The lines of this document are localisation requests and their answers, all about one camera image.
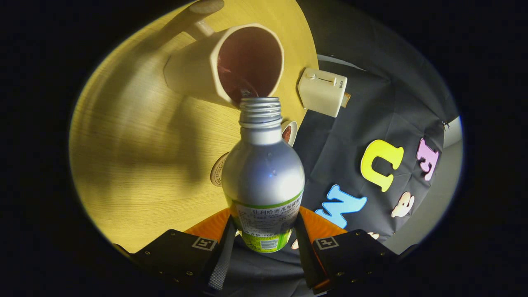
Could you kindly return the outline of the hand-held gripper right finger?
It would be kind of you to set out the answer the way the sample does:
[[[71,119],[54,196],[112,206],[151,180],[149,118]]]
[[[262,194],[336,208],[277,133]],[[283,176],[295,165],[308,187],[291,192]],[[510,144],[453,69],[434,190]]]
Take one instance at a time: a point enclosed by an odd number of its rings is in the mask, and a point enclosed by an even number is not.
[[[306,284],[316,295],[378,278],[417,248],[396,254],[366,231],[346,231],[306,207],[294,227]]]

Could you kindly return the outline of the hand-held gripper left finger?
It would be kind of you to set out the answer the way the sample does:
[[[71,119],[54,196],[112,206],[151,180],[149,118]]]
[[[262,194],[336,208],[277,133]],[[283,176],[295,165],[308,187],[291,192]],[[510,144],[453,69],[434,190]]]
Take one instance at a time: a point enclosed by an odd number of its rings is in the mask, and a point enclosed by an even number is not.
[[[226,208],[187,229],[169,229],[138,252],[115,248],[160,278],[206,295],[223,290],[229,268],[235,225]]]

